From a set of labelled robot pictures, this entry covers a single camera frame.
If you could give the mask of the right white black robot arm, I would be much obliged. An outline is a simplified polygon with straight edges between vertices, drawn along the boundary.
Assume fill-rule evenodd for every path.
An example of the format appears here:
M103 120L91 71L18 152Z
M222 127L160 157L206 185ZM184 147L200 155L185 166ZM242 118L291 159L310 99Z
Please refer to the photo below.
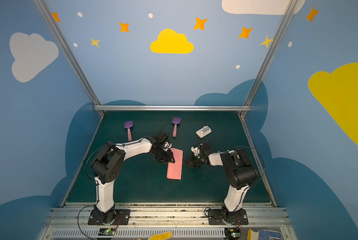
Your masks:
M191 156L184 165L200 169L203 165L222 166L229 182L229 189L221 209L206 208L205 216L210 225L248 224L243 200L248 190L259 180L259 172L245 152L245 147L237 147L226 152L212 152L208 142L191 148Z

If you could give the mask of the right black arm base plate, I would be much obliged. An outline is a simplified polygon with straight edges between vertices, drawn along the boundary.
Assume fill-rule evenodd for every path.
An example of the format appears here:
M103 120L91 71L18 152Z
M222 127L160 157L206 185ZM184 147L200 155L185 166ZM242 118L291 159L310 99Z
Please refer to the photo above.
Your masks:
M208 218L209 225L248 225L248 217L244 209L236 212L228 212L223 209L207 209L205 216Z

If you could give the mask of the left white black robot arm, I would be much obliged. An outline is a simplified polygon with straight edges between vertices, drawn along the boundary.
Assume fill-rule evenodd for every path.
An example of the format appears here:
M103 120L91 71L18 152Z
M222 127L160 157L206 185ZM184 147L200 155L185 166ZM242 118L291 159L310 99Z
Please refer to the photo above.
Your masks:
M114 183L120 176L124 161L141 154L153 154L158 162L176 163L169 136L160 131L154 137L144 137L128 143L107 142L96 155L91 169L97 186L97 200L88 225L127 225L130 209L118 209L114 202Z

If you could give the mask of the pink square paper sheet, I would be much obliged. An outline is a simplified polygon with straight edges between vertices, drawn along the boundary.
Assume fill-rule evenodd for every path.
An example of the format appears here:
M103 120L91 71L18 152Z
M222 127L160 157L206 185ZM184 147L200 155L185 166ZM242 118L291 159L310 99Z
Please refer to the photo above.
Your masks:
M172 180L180 180L182 175L183 151L171 148L174 155L175 163L168 164L167 178Z

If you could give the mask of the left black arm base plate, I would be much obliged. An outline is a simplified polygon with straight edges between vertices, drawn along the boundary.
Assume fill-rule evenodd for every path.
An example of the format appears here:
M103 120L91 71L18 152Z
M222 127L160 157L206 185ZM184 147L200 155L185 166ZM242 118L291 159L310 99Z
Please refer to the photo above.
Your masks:
M109 210L107 213L102 213L99 210L92 210L88 225L110 226L110 225L128 225L130 220L131 210Z

